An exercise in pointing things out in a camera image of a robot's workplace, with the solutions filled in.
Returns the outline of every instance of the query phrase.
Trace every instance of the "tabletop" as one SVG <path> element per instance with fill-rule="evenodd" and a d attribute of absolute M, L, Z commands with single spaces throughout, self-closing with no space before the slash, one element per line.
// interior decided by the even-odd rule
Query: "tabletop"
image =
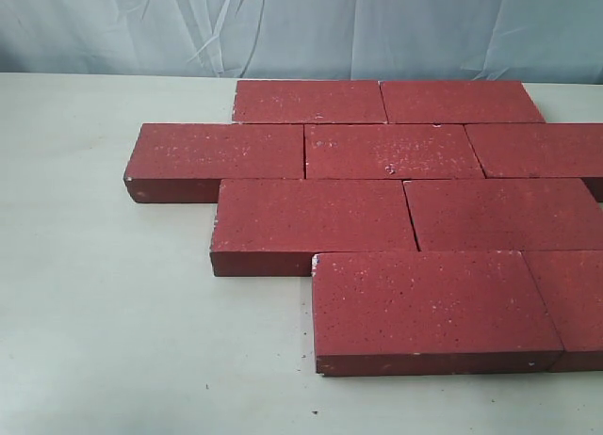
<path fill-rule="evenodd" d="M 0 74 L 1 434 L 603 433 L 603 373 L 315 374 L 310 279 L 215 278 L 215 205 L 122 183 L 143 122 L 229 122 L 235 88 Z M 603 122 L 603 86 L 526 88 Z"/>

